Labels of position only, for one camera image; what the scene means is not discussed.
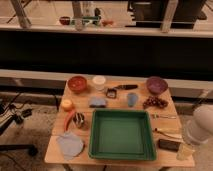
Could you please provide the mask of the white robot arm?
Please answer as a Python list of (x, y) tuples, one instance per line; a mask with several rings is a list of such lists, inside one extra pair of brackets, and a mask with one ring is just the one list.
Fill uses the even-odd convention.
[(193, 111), (193, 118), (183, 126), (182, 137), (176, 156), (180, 161), (187, 160), (197, 146), (213, 137), (213, 105), (201, 105)]

